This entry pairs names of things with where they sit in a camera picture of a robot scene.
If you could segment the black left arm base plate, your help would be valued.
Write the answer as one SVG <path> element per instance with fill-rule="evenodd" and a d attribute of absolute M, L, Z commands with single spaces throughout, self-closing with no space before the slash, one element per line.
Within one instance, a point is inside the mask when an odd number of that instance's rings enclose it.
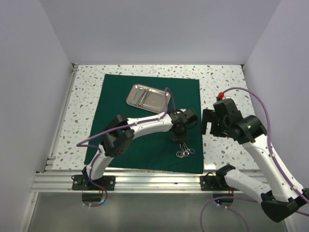
<path fill-rule="evenodd" d="M 99 190 L 99 187 L 91 184 L 81 174 L 73 175 L 71 176 L 71 179 L 73 181 L 71 188 L 72 190 L 79 190 L 79 191 Z M 102 178 L 94 180 L 94 183 L 100 185 L 107 191 L 113 191 L 116 182 L 115 179 L 116 178 L 113 175 L 104 175 Z"/>

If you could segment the silver pointed tweezers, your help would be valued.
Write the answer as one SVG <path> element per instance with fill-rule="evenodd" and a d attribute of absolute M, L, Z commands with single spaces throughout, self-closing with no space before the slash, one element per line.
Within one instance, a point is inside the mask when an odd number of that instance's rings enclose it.
<path fill-rule="evenodd" d="M 144 102 L 145 102 L 146 98 L 148 97 L 148 95 L 150 94 L 150 92 L 151 92 L 150 89 L 147 89 L 145 91 L 145 93 L 144 93 L 144 95 L 143 95 L 143 97 L 142 97 L 142 99 L 140 101 L 140 106 L 142 106 L 144 104 Z"/>

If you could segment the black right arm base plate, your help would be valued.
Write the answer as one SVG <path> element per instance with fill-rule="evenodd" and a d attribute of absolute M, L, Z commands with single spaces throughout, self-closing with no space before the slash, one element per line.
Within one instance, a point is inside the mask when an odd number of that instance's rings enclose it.
<path fill-rule="evenodd" d="M 201 191 L 232 191 L 238 190 L 230 187 L 223 177 L 216 176 L 213 173 L 207 173 L 199 177 Z"/>

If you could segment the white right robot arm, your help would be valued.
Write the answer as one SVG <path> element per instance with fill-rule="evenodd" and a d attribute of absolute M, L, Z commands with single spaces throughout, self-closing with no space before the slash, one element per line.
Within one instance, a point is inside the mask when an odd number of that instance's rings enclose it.
<path fill-rule="evenodd" d="M 205 182 L 219 189 L 234 188 L 257 201 L 264 213 L 274 222 L 281 222 L 309 201 L 309 190 L 289 172 L 279 155 L 267 142 L 267 130 L 254 115 L 243 117 L 231 98 L 219 100 L 214 109 L 202 113 L 202 134 L 211 124 L 210 134 L 231 138 L 251 155 L 267 183 L 257 181 L 236 167 L 227 164 L 206 177 Z"/>

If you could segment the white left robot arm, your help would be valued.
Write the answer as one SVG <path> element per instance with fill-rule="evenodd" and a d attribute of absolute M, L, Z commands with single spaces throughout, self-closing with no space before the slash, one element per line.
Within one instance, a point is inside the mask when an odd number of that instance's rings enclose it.
<path fill-rule="evenodd" d="M 172 140 L 183 144 L 188 139 L 188 130 L 197 122 L 197 114 L 191 108 L 169 109 L 154 116 L 142 118 L 117 115 L 104 131 L 76 145 L 96 150 L 90 163 L 83 168 L 83 184 L 88 189 L 97 189 L 111 161 L 126 153 L 134 139 L 158 132 L 171 132 Z"/>

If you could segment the dark green surgical cloth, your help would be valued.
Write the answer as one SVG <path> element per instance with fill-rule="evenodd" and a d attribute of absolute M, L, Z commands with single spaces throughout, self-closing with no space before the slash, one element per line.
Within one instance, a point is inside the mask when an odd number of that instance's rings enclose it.
<path fill-rule="evenodd" d="M 199 80 L 186 78 L 163 78 L 145 76 L 123 76 L 107 74 L 102 82 L 101 93 L 90 131 L 94 136 L 105 130 L 117 115 L 127 118 L 152 116 L 152 112 L 138 109 L 126 103 L 134 84 L 164 90 L 168 87 L 177 109 L 192 108 L 201 118 Z M 194 154 L 179 158 L 177 142 L 172 140 L 171 132 L 157 132 L 141 136 L 132 141 L 128 151 L 110 163 L 111 167 L 146 170 L 171 171 L 201 174 L 204 170 L 203 141 L 198 122 L 188 131 L 186 145 L 194 149 Z"/>

